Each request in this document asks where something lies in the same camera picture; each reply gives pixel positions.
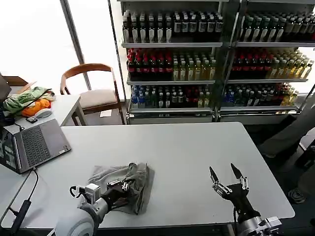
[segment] phone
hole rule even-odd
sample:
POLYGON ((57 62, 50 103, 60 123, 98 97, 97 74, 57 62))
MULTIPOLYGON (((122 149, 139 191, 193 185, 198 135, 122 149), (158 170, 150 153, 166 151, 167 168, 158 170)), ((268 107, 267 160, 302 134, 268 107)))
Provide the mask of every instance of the phone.
POLYGON ((38 121, 38 119, 34 118, 34 117, 29 117, 29 118, 26 118, 26 120, 32 124, 34 124, 36 121, 38 121))

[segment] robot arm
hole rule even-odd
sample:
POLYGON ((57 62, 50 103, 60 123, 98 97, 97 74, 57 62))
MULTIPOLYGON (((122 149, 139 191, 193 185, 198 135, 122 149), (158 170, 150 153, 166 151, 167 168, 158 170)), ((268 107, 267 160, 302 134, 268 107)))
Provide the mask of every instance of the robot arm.
POLYGON ((249 193, 248 178, 243 177, 240 170, 231 163, 234 175, 239 183, 224 186, 214 170, 209 167, 213 189, 224 199, 233 203, 238 214, 239 234, 238 236, 269 236, 278 230, 281 221, 277 217, 262 220, 260 213, 253 209, 247 195, 249 193))
POLYGON ((89 184, 86 187, 73 186, 70 193, 73 197, 85 197, 86 202, 80 208, 66 213, 59 219, 56 228, 50 235, 55 236, 92 236, 102 223, 105 215, 117 206, 120 198, 129 195, 130 181, 116 180, 107 185, 107 191, 100 194, 100 187, 89 184))

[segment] drink display rack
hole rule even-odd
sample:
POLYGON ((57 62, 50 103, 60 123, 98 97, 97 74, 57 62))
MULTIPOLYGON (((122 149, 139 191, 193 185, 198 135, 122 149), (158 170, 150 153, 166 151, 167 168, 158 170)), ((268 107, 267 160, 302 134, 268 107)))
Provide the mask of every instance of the drink display rack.
POLYGON ((187 42, 171 40, 161 43, 133 43, 122 42, 122 47, 129 48, 167 48, 170 50, 212 50, 217 60, 217 68, 213 80, 201 81, 152 81, 148 78, 145 81, 133 81, 128 78, 129 86, 198 86, 211 85, 212 97, 208 108, 133 108, 132 102, 127 110, 128 124, 144 123, 183 123, 183 122, 219 122, 219 121, 240 121, 246 123, 280 122, 287 113, 299 114, 306 103, 307 98, 312 94, 314 87, 303 101, 297 106, 249 106, 249 107, 224 107, 222 98, 225 88, 229 84, 253 84, 253 83, 288 83, 305 82, 306 79, 238 79, 229 80, 234 55, 239 48, 264 47, 264 48, 298 48, 315 47, 315 42, 241 42, 239 35, 243 16, 247 11, 272 11, 272 12, 305 12, 312 11, 315 0, 118 0, 121 2, 122 14, 128 9, 131 12, 174 12, 184 10, 194 11, 216 11, 223 16, 224 25, 221 38, 218 42, 187 42))

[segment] chair cushion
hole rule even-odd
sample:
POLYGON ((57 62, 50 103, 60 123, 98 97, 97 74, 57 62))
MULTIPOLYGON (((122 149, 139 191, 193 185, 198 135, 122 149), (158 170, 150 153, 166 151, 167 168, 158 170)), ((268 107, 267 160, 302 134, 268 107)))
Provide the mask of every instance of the chair cushion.
POLYGON ((82 109, 117 103, 115 92, 109 89, 91 90, 81 94, 82 109))

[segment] green cloth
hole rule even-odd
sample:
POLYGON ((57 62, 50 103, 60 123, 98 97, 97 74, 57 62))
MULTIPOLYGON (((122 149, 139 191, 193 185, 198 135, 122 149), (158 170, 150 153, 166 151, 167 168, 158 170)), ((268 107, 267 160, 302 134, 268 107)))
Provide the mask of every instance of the green cloth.
POLYGON ((11 96, 3 102, 3 107, 5 111, 10 114, 14 114, 18 111, 22 111, 27 105, 29 105, 29 103, 39 98, 51 100, 54 93, 51 90, 45 93, 46 90, 47 89, 43 87, 35 87, 31 90, 24 91, 19 95, 11 96))

